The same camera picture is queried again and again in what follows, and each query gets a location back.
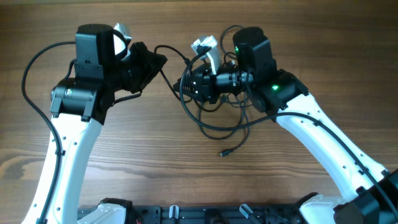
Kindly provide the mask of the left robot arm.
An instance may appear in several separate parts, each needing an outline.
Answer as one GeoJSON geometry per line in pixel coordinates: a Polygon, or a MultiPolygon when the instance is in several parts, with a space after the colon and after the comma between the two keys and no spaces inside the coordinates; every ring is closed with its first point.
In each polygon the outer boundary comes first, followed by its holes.
{"type": "Polygon", "coordinates": [[[132,42],[122,28],[85,24],[72,44],[76,57],[65,78],[52,89],[49,147],[25,223],[75,223],[81,187],[91,150],[117,91],[129,99],[160,72],[167,59],[144,43],[132,42]]]}

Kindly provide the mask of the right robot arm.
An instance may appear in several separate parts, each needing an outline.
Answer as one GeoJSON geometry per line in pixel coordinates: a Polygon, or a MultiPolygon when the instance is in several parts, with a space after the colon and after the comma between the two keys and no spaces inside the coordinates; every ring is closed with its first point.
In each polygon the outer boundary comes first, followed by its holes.
{"type": "Polygon", "coordinates": [[[337,197],[310,194],[298,204],[305,223],[396,223],[397,172],[389,172],[360,150],[323,112],[308,88],[277,68],[271,43],[259,27],[237,26],[231,61],[222,62],[223,44],[212,36],[194,41],[195,68],[186,69],[173,89],[200,103],[222,94],[244,99],[293,134],[324,167],[340,191],[337,197]]]}

